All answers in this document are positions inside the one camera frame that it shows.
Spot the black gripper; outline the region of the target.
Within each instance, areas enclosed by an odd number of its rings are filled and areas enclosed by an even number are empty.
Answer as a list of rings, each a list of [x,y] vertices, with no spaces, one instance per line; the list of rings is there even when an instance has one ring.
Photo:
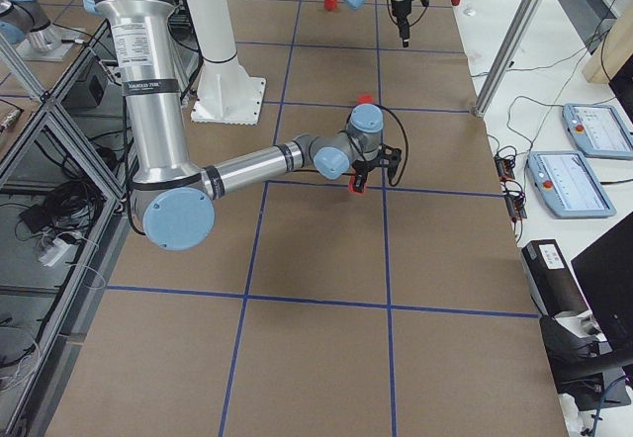
[[[350,177],[349,189],[351,191],[357,191],[358,193],[363,193],[366,188],[366,182],[368,179],[368,175],[371,171],[376,168],[383,168],[383,161],[379,156],[367,160],[367,159],[358,159],[353,163],[354,173]]]
[[[411,0],[391,0],[391,12],[398,18],[399,37],[403,47],[409,47],[410,26],[407,17],[411,14]]]

